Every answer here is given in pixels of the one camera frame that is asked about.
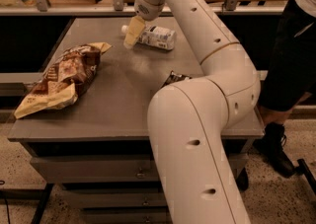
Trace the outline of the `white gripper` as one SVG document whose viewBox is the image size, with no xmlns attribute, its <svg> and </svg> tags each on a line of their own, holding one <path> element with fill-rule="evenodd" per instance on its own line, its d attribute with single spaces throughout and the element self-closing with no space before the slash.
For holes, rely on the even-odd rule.
<svg viewBox="0 0 316 224">
<path fill-rule="evenodd" d="M 135 0 L 134 10 L 137 16 L 132 17 L 130 23 L 122 28 L 125 34 L 123 45 L 127 49 L 132 49 L 137 43 L 146 27 L 145 21 L 158 18 L 163 8 L 164 0 Z"/>
</svg>

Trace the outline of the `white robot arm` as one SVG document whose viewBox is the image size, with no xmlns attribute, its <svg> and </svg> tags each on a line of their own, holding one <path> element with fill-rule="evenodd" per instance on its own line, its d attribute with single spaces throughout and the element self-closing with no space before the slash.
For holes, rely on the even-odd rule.
<svg viewBox="0 0 316 224">
<path fill-rule="evenodd" d="M 251 224 L 221 132 L 252 111 L 257 70 L 239 40 L 204 0 L 135 0 L 136 15 L 170 8 L 203 72 L 160 89 L 147 125 L 173 224 Z"/>
</svg>

